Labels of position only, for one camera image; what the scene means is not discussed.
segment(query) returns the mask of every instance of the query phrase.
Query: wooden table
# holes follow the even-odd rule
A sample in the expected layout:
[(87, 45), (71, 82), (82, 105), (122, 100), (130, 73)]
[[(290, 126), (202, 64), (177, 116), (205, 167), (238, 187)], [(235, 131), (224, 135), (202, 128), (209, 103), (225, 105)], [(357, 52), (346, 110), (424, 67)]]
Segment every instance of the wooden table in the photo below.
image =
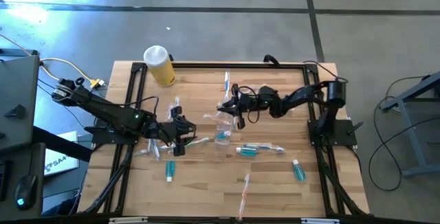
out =
[[(124, 102), (131, 64), (132, 61), (115, 61), (107, 92), (108, 100)], [(325, 63), (324, 66), (336, 74), (333, 63)], [(160, 97), (157, 116), (159, 121), (163, 121), (169, 104), (179, 96), (184, 115), (197, 125), (197, 136), (209, 137), (211, 142), (187, 148), (186, 155), (181, 157), (162, 153), (162, 161), (146, 155), (133, 157), (123, 215), (237, 216), (243, 180), (250, 173), (244, 216), (325, 216), (316, 154), (309, 144), (306, 104), (279, 119), (271, 118), (266, 111), (261, 113), (256, 124), (246, 120), (243, 130), (233, 132), (232, 143), (227, 150), (219, 150), (212, 142), (216, 125), (202, 117), (206, 113), (215, 114), (216, 106), (223, 99), (225, 70), (175, 70), (176, 83), (169, 88), (158, 87), (148, 73), (144, 97)], [(321, 81), (333, 80), (321, 68), (319, 76)], [(231, 69), (230, 79), (231, 85), (238, 83), (239, 86), (252, 88), (269, 85), (279, 90), (280, 96), (304, 86), (303, 73), (295, 69)], [(153, 104), (154, 101), (143, 102), (142, 108), (152, 111)], [(347, 115), (342, 109), (338, 119), (345, 118)], [(146, 148), (145, 142), (145, 139), (141, 139), (135, 151)], [(264, 151), (255, 158), (243, 157), (235, 153), (235, 148), (243, 143), (275, 144), (286, 148), (287, 152), (278, 155)], [(90, 206), (108, 182), (114, 150), (114, 145), (106, 145), (92, 155), (78, 210)], [(345, 147), (335, 147), (334, 151), (341, 184), (358, 206), (368, 212), (358, 161)], [(168, 159), (176, 161), (175, 177), (171, 183), (165, 179)], [(305, 182), (296, 180), (292, 170), (293, 159), (297, 159), (305, 169)], [(119, 187), (118, 183), (113, 207), (117, 202)], [(336, 210), (331, 186), (329, 191), (332, 206)]]

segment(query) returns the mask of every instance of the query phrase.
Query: concrete floor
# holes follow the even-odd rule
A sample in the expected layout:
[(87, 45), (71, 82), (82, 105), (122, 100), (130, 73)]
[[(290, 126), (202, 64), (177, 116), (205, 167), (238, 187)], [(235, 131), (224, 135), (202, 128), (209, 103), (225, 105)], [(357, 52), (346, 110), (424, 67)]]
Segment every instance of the concrete floor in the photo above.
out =
[[(80, 3), (94, 5), (307, 8), (306, 0), (5, 0)], [(316, 8), (358, 10), (440, 10), (437, 0), (313, 0)], [(357, 131), (358, 154), (371, 213), (376, 216), (438, 222), (439, 174), (404, 179), (399, 189), (384, 192), (368, 177), (368, 161), (380, 141), (373, 128), (373, 109), (389, 84), (407, 76), (440, 69), (440, 16), (317, 15), (326, 62), (337, 63), (339, 74), (350, 80), (347, 111), (364, 121)], [(316, 59), (308, 14), (192, 13), (192, 12), (75, 12), (43, 9), (0, 10), (1, 33), (41, 57), (66, 58), (94, 78), (109, 79), (113, 61), (141, 60), (151, 45), (163, 45), (175, 60), (261, 61), (272, 54), (279, 61)], [(0, 41), (0, 47), (12, 47)], [(51, 63), (56, 76), (79, 75), (67, 65)], [(40, 77), (55, 82), (44, 72)], [(398, 94), (417, 81), (401, 82)], [(72, 111), (83, 123), (93, 118)], [(53, 133), (81, 131), (81, 126), (38, 91), (35, 124)], [(378, 115), (379, 129), (390, 137), (403, 129), (398, 115)], [(390, 143), (402, 168), (415, 165), (405, 135)], [(385, 150), (373, 160), (373, 177), (392, 186), (397, 169)]]

